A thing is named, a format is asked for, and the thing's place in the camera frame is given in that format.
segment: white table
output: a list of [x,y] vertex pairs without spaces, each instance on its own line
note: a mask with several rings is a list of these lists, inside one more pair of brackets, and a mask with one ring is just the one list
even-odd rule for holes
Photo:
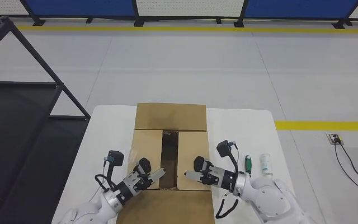
[[[284,181],[293,191],[286,160],[272,115],[267,110],[207,109],[210,161],[227,170],[233,170],[229,158],[221,158],[216,145],[227,139],[236,141],[239,147],[239,169],[244,170],[244,157],[252,157],[252,177],[261,176],[259,156],[271,155],[274,178]],[[62,197],[57,206],[53,223],[58,223],[65,212],[88,201],[98,188],[94,180],[96,174],[102,173],[103,157],[109,150],[121,151],[125,156],[122,167],[115,167],[113,180],[119,183],[127,173],[134,130],[136,106],[99,105],[93,111],[76,160],[71,169]],[[221,203],[226,190],[212,187],[214,212]],[[227,197],[223,212],[234,202]],[[238,207],[219,223],[259,223],[253,209],[243,201]]]

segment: white wall panel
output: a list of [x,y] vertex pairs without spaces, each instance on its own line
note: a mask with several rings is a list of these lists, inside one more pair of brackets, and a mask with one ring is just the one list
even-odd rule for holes
[[244,0],[137,0],[140,16],[233,16]]
[[358,8],[354,10],[354,12],[351,14],[349,18],[358,18]]
[[0,0],[0,15],[28,15],[19,0]]

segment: gray floor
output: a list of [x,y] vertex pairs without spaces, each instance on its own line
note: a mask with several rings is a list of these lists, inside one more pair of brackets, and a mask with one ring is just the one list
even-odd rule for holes
[[[182,102],[267,109],[275,120],[358,120],[357,35],[24,34],[90,113],[98,104]],[[1,81],[51,80],[13,36],[0,42],[0,52]],[[61,96],[53,114],[81,113]],[[357,133],[340,134],[358,166]],[[279,137],[302,206],[318,223],[357,223],[357,188],[340,170],[325,132],[288,130]],[[358,181],[341,150],[338,155]]]

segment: power cord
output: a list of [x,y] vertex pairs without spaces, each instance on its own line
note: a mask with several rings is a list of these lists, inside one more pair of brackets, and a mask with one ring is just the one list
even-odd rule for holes
[[343,172],[347,175],[347,177],[348,177],[356,186],[358,186],[358,184],[357,184],[356,182],[354,182],[354,180],[347,174],[347,172],[345,171],[345,169],[343,169],[343,167],[342,167],[342,165],[341,165],[340,159],[338,158],[338,155],[337,155],[337,143],[343,148],[345,154],[347,155],[347,157],[349,158],[349,160],[350,160],[350,162],[351,162],[351,165],[352,165],[352,167],[353,167],[355,173],[358,174],[358,172],[357,172],[355,166],[353,165],[353,162],[352,162],[352,160],[351,160],[351,157],[348,155],[346,149],[343,147],[342,142],[341,142],[339,136],[338,136],[338,135],[334,135],[333,137],[334,137],[334,142],[335,142],[335,153],[336,153],[336,158],[337,158],[338,164],[340,165],[340,167],[341,167],[341,169],[343,170]]

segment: blue wall panel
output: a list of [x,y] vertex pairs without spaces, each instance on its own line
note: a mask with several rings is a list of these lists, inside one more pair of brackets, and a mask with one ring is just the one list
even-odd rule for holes
[[343,18],[357,0],[249,0],[246,17]]
[[133,16],[131,0],[27,0],[36,15]]

